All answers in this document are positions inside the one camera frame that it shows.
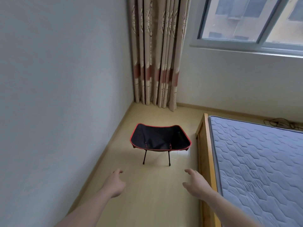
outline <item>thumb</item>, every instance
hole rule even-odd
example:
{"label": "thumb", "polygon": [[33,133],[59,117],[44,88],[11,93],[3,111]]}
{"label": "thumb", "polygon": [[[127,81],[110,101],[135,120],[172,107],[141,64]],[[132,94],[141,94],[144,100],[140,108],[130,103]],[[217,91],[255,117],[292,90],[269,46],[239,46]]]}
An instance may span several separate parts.
{"label": "thumb", "polygon": [[187,190],[188,190],[188,188],[190,187],[190,184],[189,184],[189,183],[182,183],[182,185],[183,185],[183,187],[184,187],[185,189],[187,189]]}

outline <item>light wood floor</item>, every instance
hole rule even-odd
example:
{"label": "light wood floor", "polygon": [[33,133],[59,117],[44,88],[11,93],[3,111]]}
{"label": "light wood floor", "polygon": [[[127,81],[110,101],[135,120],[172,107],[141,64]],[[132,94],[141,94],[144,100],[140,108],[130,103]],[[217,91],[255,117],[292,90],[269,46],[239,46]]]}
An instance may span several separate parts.
{"label": "light wood floor", "polygon": [[[99,190],[110,172],[116,168],[124,170],[120,178],[127,186],[121,196],[109,201],[97,224],[98,227],[199,226],[198,200],[187,193],[182,182],[189,180],[184,169],[197,169],[195,132],[205,112],[187,107],[177,107],[175,112],[171,112],[168,108],[158,108],[154,105],[132,105],[79,203],[82,204]],[[258,119],[207,113],[263,123]],[[167,152],[148,151],[143,165],[145,151],[134,149],[129,141],[138,123],[152,126],[180,125],[191,139],[192,145],[188,151],[171,152],[170,167]]]}

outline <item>chair leg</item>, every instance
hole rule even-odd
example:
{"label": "chair leg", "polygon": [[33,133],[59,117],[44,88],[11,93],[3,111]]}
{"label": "chair leg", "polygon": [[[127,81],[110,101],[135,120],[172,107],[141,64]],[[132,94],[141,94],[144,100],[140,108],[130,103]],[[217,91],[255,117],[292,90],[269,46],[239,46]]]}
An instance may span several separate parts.
{"label": "chair leg", "polygon": [[[168,151],[169,152],[169,151]],[[170,156],[169,156],[169,166],[170,166]]]}
{"label": "chair leg", "polygon": [[144,165],[144,163],[145,163],[146,152],[147,152],[147,150],[145,150],[145,155],[144,155],[143,165]]}

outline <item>curtain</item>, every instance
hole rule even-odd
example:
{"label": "curtain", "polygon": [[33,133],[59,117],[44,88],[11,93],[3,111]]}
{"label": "curtain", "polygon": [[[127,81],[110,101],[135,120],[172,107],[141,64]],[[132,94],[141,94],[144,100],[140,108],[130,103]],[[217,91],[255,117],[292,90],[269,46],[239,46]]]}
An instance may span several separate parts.
{"label": "curtain", "polygon": [[129,0],[135,101],[176,109],[191,0]]}

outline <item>blue quilted mattress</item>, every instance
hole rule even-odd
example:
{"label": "blue quilted mattress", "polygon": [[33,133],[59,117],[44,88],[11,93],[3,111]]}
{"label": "blue quilted mattress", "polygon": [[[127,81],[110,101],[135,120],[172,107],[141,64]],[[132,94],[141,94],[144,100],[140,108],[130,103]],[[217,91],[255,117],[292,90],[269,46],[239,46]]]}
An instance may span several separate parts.
{"label": "blue quilted mattress", "polygon": [[303,227],[303,133],[209,117],[218,192],[264,226]]}

